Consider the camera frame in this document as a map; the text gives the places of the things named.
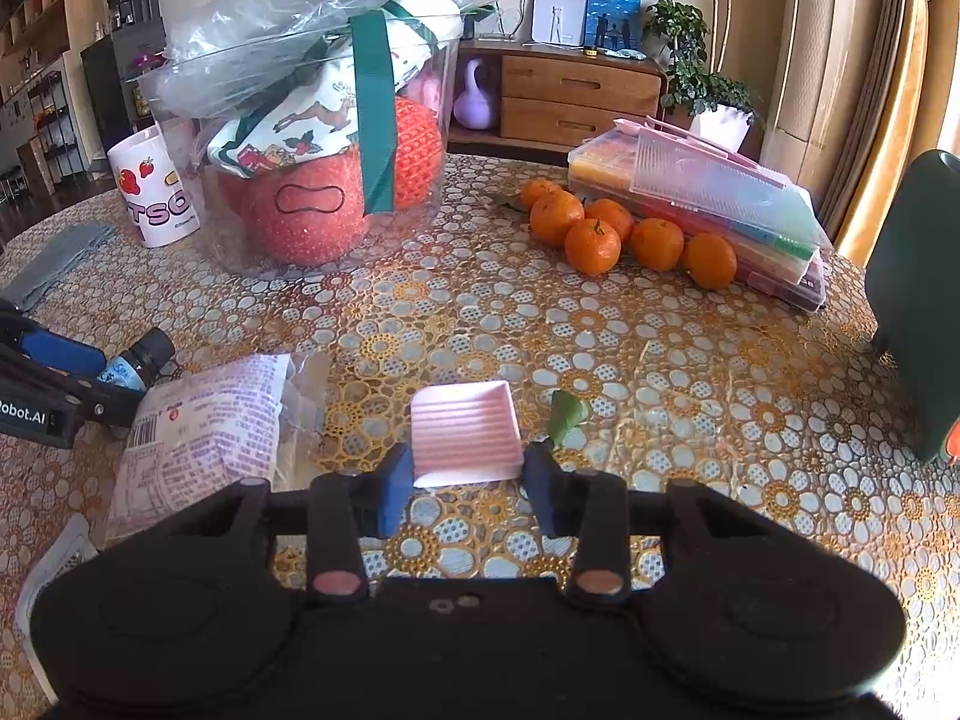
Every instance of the painting of silhouetted people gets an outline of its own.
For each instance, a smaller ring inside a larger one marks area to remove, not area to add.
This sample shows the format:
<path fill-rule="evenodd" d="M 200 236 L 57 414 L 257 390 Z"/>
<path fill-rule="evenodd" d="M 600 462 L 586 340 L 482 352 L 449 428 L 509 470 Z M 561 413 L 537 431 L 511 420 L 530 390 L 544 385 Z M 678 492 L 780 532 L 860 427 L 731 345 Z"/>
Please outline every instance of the painting of silhouetted people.
<path fill-rule="evenodd" d="M 640 50 L 640 0 L 587 0 L 584 45 Z"/>

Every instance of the pink ridged square container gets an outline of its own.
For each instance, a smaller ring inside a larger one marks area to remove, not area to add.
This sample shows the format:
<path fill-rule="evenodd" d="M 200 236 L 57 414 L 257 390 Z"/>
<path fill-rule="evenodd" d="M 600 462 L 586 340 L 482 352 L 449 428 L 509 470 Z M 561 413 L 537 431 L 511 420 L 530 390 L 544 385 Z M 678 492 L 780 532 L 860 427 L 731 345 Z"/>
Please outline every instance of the pink ridged square container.
<path fill-rule="evenodd" d="M 426 386 L 410 403 L 410 424 L 417 487 L 520 476 L 523 445 L 507 382 Z"/>

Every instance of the blue bottle label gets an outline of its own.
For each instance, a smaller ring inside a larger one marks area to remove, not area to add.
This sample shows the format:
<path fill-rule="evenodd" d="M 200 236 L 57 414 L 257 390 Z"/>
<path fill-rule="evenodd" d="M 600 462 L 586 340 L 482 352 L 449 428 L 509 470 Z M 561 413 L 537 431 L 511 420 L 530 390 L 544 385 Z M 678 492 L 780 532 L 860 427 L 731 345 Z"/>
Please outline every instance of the blue bottle label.
<path fill-rule="evenodd" d="M 126 386 L 127 389 L 136 389 L 140 392 L 147 391 L 147 385 L 143 383 L 140 374 L 122 357 L 114 357 L 110 360 L 103 373 L 97 376 L 97 381 L 115 386 Z"/>

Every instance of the lace tablecloth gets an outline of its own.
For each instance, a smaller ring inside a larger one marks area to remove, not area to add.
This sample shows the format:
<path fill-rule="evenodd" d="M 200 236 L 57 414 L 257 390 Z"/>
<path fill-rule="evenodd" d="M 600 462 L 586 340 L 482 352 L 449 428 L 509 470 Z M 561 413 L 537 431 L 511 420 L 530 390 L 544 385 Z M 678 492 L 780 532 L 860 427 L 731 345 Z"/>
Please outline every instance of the lace tablecloth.
<path fill-rule="evenodd" d="M 316 458 L 325 469 L 375 466 L 406 439 L 410 397 L 427 384 L 506 379 L 525 439 L 544 429 L 552 389 L 578 391 L 589 421 L 560 450 L 565 467 L 613 471 L 639 490 L 701 480 L 874 572 L 909 618 L 880 694 L 907 720 L 954 720 L 960 479 L 914 461 L 896 372 L 870 351 L 862 272 L 835 260 L 829 302 L 815 317 L 736 285 L 703 293 L 629 256 L 605 277 L 584 278 L 502 204 L 528 178 L 563 172 L 451 156 L 446 173 L 433 226 L 369 268 L 296 283 L 230 275 L 203 259 L 198 236 L 141 247 L 119 194 L 108 193 L 12 241 L 0 283 L 64 225 L 113 221 L 123 234 L 33 316 L 108 356 L 158 325 L 176 343 L 181 370 L 258 350 L 326 348 L 337 382 Z M 100 426 L 85 427 L 72 452 L 0 437 L 3 717 L 45 706 L 13 622 L 22 581 L 74 512 L 102 530 L 121 449 Z M 374 577 L 563 582 L 575 543 L 542 538 L 507 482 L 420 493 L 398 536 L 363 548 Z M 632 557 L 635 586 L 661 576 L 654 538 L 637 538 Z M 277 576 L 290 586 L 304 581 L 302 567 L 295 548 L 277 556 Z"/>

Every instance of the floral tablecloth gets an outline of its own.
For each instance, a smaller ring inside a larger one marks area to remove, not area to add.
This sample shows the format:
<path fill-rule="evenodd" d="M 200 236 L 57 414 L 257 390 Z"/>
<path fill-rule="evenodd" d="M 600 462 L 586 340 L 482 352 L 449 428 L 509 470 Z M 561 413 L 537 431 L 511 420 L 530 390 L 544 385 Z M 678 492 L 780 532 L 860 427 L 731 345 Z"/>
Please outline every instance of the floral tablecloth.
<path fill-rule="evenodd" d="M 960 478 L 914 461 L 896 370 L 870 351 L 862 272 L 835 260 L 829 302 L 815 317 L 736 285 L 703 293 L 629 257 L 584 278 L 502 204 L 534 175 L 563 172 L 451 156 L 445 204 L 400 253 L 292 283 L 227 274 L 200 254 L 199 236 L 146 250 L 108 193 L 18 236 L 0 260 L 0 283 L 64 225 L 113 221 L 122 234 L 33 316 L 107 355 L 158 325 L 179 349 L 180 370 L 258 350 L 327 349 L 336 382 L 314 459 L 323 469 L 375 466 L 406 439 L 410 397 L 427 384 L 506 379 L 525 439 L 544 429 L 552 389 L 578 391 L 590 417 L 560 450 L 565 467 L 618 473 L 638 490 L 698 479 L 872 571 L 909 619 L 880 694 L 907 720 L 954 720 Z M 102 533 L 121 449 L 100 426 L 85 427 L 72 452 L 0 437 L 3 717 L 45 706 L 13 622 L 22 581 L 74 512 Z M 398 536 L 365 539 L 363 549 L 374 577 L 565 581 L 575 543 L 542 538 L 507 482 L 424 491 Z M 632 558 L 635 586 L 661 576 L 656 539 L 635 539 Z M 296 548 L 278 554 L 286 584 L 302 584 L 303 568 Z"/>

